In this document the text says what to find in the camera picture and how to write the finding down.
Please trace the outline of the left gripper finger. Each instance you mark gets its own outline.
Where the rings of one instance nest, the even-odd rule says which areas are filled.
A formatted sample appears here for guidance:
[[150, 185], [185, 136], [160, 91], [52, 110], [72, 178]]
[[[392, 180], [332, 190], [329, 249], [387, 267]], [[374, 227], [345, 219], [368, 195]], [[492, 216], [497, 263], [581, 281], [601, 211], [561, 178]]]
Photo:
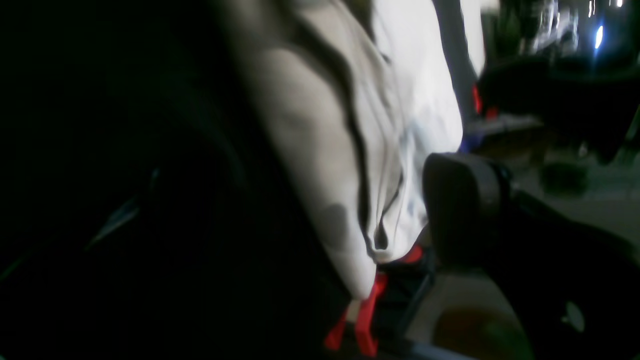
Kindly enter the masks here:
[[639, 253], [519, 189], [472, 153], [433, 153], [422, 171], [442, 264], [481, 269], [499, 287], [537, 360], [639, 358]]

